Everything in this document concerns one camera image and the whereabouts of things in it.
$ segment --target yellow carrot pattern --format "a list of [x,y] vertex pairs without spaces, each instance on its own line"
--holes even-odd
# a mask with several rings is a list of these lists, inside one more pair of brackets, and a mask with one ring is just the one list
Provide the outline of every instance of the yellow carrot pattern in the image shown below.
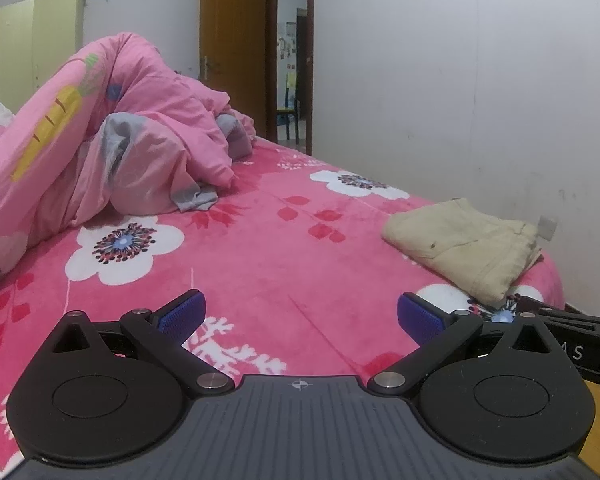
[[56,96],[51,108],[40,120],[27,144],[16,168],[11,174],[14,182],[20,180],[40,151],[59,136],[71,119],[82,107],[82,98],[98,89],[104,77],[104,67],[96,74],[91,74],[98,61],[98,56],[89,54],[84,60],[87,70],[80,84],[62,88]]

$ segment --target crumpled comforter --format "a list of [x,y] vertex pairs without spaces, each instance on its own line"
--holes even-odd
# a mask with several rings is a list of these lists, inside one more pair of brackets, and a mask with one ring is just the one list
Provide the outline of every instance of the crumpled comforter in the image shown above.
[[144,38],[88,44],[0,124],[0,276],[108,204],[137,216],[209,208],[254,136],[227,94],[169,69]]

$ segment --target cabinet door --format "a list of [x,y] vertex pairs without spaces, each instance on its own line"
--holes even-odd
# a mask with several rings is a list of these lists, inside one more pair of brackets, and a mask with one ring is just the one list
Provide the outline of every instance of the cabinet door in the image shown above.
[[84,0],[35,0],[33,76],[37,90],[82,47]]
[[0,8],[0,102],[13,113],[33,95],[33,0]]

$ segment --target silver screw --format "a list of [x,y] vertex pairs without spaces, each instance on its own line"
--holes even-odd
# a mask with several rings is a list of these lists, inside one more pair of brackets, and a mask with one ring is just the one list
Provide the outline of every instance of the silver screw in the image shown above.
[[211,372],[200,375],[196,382],[200,388],[204,388],[205,390],[217,390],[227,386],[229,377],[224,374],[219,374],[218,372]]
[[374,381],[378,386],[382,386],[383,388],[397,388],[398,386],[402,386],[406,382],[406,379],[404,375],[397,372],[380,372],[374,377]]

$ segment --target wall outlet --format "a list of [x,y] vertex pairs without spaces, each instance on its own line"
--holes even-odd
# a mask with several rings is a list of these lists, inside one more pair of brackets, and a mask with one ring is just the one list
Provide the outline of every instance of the wall outlet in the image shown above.
[[542,215],[538,222],[538,236],[550,242],[554,237],[555,229],[557,227],[557,220],[547,218],[546,216]]

